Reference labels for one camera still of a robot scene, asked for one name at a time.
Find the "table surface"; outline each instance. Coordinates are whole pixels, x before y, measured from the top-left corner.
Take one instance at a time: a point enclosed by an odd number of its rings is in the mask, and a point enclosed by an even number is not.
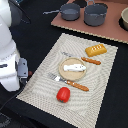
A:
[[[31,18],[32,24],[21,22],[19,26],[10,28],[17,49],[21,57],[27,59],[29,70],[35,72],[62,33],[118,47],[95,128],[128,128],[128,44],[52,26],[51,21],[57,13],[43,15],[43,12],[58,10],[67,2],[67,0],[27,0],[24,2],[21,7]],[[4,104],[15,93],[7,92],[0,86],[0,104]],[[50,128],[75,128],[16,98],[6,107]]]

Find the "placemat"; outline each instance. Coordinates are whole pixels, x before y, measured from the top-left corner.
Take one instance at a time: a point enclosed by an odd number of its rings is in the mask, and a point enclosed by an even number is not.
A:
[[[85,62],[86,75],[77,83],[87,86],[88,92],[51,80],[47,74],[51,72],[59,75],[58,66],[66,58],[61,52],[88,57],[85,48],[99,43],[101,42],[62,33],[17,98],[76,127],[94,128],[118,48],[104,44],[107,53],[91,57],[101,61],[101,65]],[[71,91],[67,103],[61,103],[56,99],[61,87],[68,87]]]

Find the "toy bread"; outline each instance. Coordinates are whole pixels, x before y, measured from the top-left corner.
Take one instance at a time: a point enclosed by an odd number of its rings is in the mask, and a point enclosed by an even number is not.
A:
[[[104,47],[103,44],[98,44],[95,46],[91,46],[85,49],[85,52],[89,57],[100,55],[107,52],[107,49]]]

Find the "plate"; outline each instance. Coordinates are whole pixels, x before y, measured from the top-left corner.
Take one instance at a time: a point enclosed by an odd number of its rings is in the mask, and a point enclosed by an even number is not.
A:
[[[64,65],[73,65],[73,64],[82,64],[86,67],[85,62],[79,58],[69,57],[69,58],[63,60],[59,64],[59,73],[64,79],[76,81],[85,76],[87,69],[84,71],[80,71],[80,72],[64,71]]]

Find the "gray pot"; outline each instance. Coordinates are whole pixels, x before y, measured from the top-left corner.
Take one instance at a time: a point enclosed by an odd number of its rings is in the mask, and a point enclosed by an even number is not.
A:
[[[89,1],[93,1],[93,5],[88,5]],[[90,26],[99,26],[104,23],[107,8],[103,5],[95,4],[94,0],[87,1],[84,10],[84,22]]]
[[[74,3],[68,3],[61,6],[60,10],[44,12],[43,14],[49,14],[53,12],[60,12],[61,17],[68,21],[73,21],[80,16],[80,6]]]

